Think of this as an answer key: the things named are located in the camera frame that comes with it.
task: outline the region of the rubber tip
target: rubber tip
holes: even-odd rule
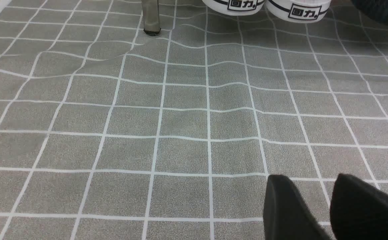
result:
[[[155,36],[158,36],[160,34],[160,30],[158,32],[156,31],[148,31],[148,30],[145,30],[144,29],[144,32],[148,35],[148,36],[151,36],[151,37],[155,37]]]

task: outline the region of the black tire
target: black tire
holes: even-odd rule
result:
[[[388,26],[388,0],[351,0],[370,19]]]

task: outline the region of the black band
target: black band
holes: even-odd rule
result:
[[[273,4],[276,8],[280,9],[281,11],[285,11],[285,12],[290,12],[290,9],[287,9],[287,8],[284,8],[280,5],[278,5],[276,2],[274,2],[273,0],[269,0],[271,4]],[[325,11],[323,12],[319,12],[319,15],[322,15],[322,14],[325,14],[328,10],[326,9]]]
[[[220,3],[220,4],[224,4],[225,6],[228,5],[228,2],[226,2],[226,1],[222,1],[222,0],[214,0],[214,1],[217,2],[217,3]],[[257,6],[263,4],[264,2],[265,2],[265,0],[262,1],[262,2],[258,2],[258,5],[257,5]]]

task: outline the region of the gray speckled surface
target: gray speckled surface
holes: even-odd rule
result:
[[[276,173],[327,231],[339,172],[388,193],[387,27],[160,3],[158,38],[139,1],[0,13],[0,239],[263,239]]]

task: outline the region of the wrinkled mat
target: wrinkled mat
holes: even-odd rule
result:
[[[160,3],[156,38],[139,2],[0,13],[0,239],[263,239],[269,174],[329,232],[339,172],[388,193],[387,27]]]

